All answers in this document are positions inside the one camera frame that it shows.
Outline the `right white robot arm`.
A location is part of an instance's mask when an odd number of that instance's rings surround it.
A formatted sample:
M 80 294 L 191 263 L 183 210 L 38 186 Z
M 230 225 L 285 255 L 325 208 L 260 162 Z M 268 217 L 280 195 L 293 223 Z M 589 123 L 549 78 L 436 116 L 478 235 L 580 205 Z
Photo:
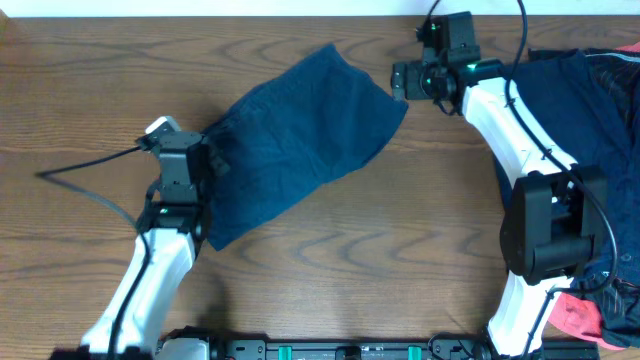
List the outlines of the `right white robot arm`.
M 398 100 L 452 103 L 489 145 L 511 189 L 500 228 L 508 278 L 496 313 L 476 339 L 434 340 L 439 359 L 567 359 L 596 355 L 577 342 L 546 343 L 543 327 L 558 297 L 611 239 L 606 177 L 581 166 L 545 132 L 497 59 L 414 61 L 392 67 Z

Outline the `dark blue denim shorts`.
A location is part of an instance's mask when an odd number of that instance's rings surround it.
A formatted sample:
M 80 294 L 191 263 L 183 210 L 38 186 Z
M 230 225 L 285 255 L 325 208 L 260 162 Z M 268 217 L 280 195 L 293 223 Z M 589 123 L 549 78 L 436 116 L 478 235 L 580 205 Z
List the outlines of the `dark blue denim shorts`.
M 204 131 L 230 167 L 212 188 L 209 243 L 220 251 L 366 166 L 407 110 L 332 44 L 253 88 Z

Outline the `dark striped garment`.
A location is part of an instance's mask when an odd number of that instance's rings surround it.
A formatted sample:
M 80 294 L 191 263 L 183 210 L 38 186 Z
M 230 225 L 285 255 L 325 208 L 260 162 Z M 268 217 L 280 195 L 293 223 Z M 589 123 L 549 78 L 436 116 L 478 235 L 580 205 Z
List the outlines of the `dark striped garment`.
M 596 82 L 616 105 L 608 123 L 614 143 L 625 151 L 618 161 L 604 157 L 609 177 L 609 214 L 616 231 L 618 268 L 612 285 L 594 297 L 603 317 L 602 338 L 615 347 L 639 346 L 639 53 L 589 49 L 585 52 Z

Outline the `red garment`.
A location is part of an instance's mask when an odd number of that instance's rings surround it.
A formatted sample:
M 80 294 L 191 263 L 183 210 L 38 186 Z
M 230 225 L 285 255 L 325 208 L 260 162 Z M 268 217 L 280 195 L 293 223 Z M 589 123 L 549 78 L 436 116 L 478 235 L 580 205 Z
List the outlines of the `red garment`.
M 602 316 L 595 303 L 561 293 L 549 316 L 548 322 L 561 332 L 575 338 L 590 341 L 614 351 L 624 347 L 607 343 L 602 336 Z

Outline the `navy blue shirt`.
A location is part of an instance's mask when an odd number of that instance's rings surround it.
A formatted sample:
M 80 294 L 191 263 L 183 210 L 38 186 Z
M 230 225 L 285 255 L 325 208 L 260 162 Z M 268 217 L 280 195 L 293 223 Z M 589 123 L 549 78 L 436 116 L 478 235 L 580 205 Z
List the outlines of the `navy blue shirt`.
M 616 130 L 608 122 L 618 116 L 616 105 L 596 82 L 585 50 L 535 51 L 532 60 L 517 67 L 505 66 L 523 102 L 545 132 L 581 165 L 603 168 L 606 155 L 620 161 L 625 151 L 614 143 Z

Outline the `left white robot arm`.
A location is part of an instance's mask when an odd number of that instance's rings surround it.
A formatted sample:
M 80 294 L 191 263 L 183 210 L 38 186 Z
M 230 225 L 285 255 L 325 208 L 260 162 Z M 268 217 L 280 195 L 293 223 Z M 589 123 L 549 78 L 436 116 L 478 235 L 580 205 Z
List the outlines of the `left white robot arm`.
M 131 262 L 109 305 L 75 349 L 54 359 L 220 359 L 224 348 L 204 330 L 185 327 L 161 335 L 174 296 L 212 226 L 212 188 L 228 166 L 197 132 L 139 138 L 160 175 L 147 189 Z

